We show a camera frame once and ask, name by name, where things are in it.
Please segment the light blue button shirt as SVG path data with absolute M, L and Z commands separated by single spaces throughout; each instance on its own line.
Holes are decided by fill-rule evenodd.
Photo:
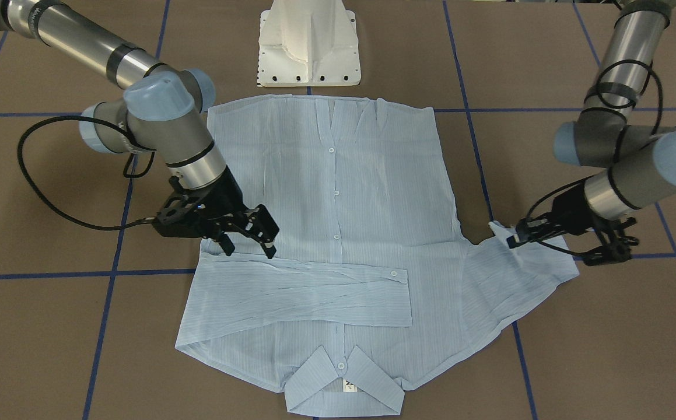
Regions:
M 482 350 L 579 272 L 513 231 L 461 232 L 432 109 L 266 95 L 209 110 L 276 255 L 200 244 L 175 347 L 308 417 L 398 415 L 406 391 Z

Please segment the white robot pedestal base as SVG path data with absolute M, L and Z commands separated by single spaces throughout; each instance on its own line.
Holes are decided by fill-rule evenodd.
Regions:
M 257 85 L 353 87 L 362 70 L 356 14 L 341 1 L 274 1 L 260 14 Z

